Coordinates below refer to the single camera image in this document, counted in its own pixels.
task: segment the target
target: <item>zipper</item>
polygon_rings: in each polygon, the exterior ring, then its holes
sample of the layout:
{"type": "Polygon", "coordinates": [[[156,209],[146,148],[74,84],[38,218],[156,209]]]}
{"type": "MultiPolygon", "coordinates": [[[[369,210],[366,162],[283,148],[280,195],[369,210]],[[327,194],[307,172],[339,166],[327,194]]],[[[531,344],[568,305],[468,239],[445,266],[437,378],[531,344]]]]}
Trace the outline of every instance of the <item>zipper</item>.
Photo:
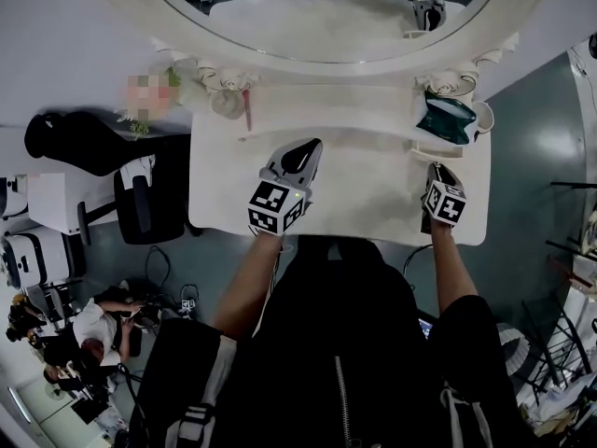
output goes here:
{"type": "Polygon", "coordinates": [[[354,440],[351,437],[351,420],[348,413],[348,397],[346,396],[346,384],[342,374],[340,357],[334,356],[336,361],[336,375],[338,376],[338,387],[340,389],[340,402],[342,404],[342,426],[344,428],[344,443],[346,448],[361,448],[362,441],[354,440]]]}

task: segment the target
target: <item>white t-shirt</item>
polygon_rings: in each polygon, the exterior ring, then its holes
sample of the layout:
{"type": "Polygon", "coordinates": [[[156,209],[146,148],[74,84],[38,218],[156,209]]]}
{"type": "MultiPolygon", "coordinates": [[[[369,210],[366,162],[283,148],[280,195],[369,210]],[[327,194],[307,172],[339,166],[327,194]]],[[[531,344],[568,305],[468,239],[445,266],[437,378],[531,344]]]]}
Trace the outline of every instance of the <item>white t-shirt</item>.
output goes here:
{"type": "Polygon", "coordinates": [[[73,332],[78,346],[81,346],[87,339],[96,339],[104,344],[104,360],[101,364],[103,367],[120,363],[120,354],[112,349],[117,327],[114,317],[106,314],[93,299],[88,302],[73,322],[73,332]]]}

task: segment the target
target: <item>teal bag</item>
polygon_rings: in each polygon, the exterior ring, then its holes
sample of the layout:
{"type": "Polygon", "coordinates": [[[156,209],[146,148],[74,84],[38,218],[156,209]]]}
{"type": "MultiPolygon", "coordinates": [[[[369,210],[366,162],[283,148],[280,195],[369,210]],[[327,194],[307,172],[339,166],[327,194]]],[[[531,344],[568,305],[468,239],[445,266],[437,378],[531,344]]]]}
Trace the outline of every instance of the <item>teal bag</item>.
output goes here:
{"type": "Polygon", "coordinates": [[[426,130],[455,145],[467,145],[470,142],[465,128],[477,120],[477,115],[464,103],[452,98],[442,98],[425,92],[427,114],[417,124],[417,128],[426,130]]]}

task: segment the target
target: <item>light strip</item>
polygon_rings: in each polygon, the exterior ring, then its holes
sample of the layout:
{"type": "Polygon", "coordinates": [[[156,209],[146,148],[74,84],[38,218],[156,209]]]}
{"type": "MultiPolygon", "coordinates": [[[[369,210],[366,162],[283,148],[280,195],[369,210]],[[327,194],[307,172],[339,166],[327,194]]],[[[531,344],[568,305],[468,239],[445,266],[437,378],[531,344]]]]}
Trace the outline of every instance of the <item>light strip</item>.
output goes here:
{"type": "Polygon", "coordinates": [[[31,423],[31,418],[29,418],[29,415],[27,414],[27,411],[25,410],[25,407],[23,406],[19,396],[14,392],[12,388],[10,388],[10,386],[8,387],[8,391],[10,392],[10,395],[12,395],[12,398],[15,400],[15,403],[17,403],[17,406],[19,407],[19,410],[21,410],[21,413],[25,417],[25,420],[27,420],[27,423],[31,423]]]}

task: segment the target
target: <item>white mirror frame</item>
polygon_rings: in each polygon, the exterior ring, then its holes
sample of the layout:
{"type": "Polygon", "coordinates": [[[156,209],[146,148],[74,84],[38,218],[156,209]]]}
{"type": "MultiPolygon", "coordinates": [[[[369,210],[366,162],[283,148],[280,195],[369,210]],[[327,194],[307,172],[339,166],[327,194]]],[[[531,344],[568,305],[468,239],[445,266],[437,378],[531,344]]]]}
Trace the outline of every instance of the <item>white mirror frame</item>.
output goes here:
{"type": "Polygon", "coordinates": [[[540,0],[473,0],[453,21],[413,40],[416,47],[410,47],[411,52],[363,63],[301,62],[249,49],[221,36],[225,29],[218,30],[216,22],[185,0],[109,1],[151,36],[222,66],[255,71],[280,82],[359,83],[417,77],[499,48],[540,0]]]}

